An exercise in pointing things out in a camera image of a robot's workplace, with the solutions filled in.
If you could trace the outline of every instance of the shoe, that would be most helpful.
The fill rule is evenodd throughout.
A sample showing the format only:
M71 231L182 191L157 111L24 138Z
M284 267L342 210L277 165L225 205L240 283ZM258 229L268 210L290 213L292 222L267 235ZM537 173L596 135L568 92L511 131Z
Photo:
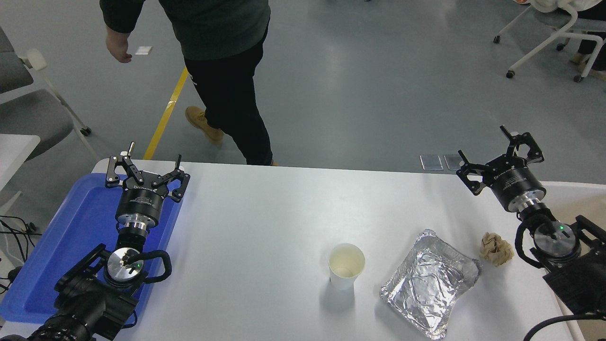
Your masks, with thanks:
M576 67L576 70L580 73L583 73L583 70L585 70L585 66L587 66L587 63L583 62L583 63L579 64L579 66ZM606 81L606 70L598 71L598 70L590 69L587 76L592 76L601 81Z
M208 125L206 116L204 116L204 110L194 106L187 107L185 118L192 126L203 131L206 138L215 146L223 143L223 130L215 129Z
M589 59L590 55L584 55L582 53L575 53L572 58L569 59L571 63L574 65L580 65L583 62L586 62Z

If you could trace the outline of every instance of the hand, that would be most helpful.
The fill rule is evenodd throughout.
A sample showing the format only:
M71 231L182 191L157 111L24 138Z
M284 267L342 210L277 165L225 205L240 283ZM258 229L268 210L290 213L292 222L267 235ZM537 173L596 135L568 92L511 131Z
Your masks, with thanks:
M107 50L116 58L119 62L130 62L133 55L126 53L128 50L128 36L130 33L116 32L109 27L107 29L107 37L105 38L105 45Z

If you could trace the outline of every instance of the aluminum foil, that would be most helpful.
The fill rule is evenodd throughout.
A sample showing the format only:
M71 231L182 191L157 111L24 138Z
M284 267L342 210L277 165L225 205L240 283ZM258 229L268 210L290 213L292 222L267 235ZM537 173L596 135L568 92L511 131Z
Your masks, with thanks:
M426 229L398 270L381 287L381 298L432 340L446 336L450 312L481 273L472 259Z

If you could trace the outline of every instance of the dark sweater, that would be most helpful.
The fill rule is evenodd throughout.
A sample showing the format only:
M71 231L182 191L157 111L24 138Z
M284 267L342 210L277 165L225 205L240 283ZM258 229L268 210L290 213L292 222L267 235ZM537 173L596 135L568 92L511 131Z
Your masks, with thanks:
M107 26L130 33L144 0L100 0ZM268 0L159 0L173 24L183 56L191 60L237 55L263 38Z

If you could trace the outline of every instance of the person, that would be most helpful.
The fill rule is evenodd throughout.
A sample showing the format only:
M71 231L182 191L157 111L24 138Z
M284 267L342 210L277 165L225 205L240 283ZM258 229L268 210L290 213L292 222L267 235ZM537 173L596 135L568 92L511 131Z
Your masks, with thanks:
M206 110L191 106L185 117L213 144L230 135L247 164L276 165L259 114L253 76L263 57L270 20L268 0L159 0L173 25L191 80ZM128 37L144 0L100 0L107 49L130 62Z
M579 18L606 21L606 1L602 1L589 9L579 11ZM606 39L605 32L587 32L591 35L596 35L602 39ZM573 64L577 64L578 71L583 72L593 49L596 47L596 42L593 40L582 40L577 53L570 58ZM598 52L596 61L593 63L588 76L593 76L597 79L606 81L606 48L602 46Z

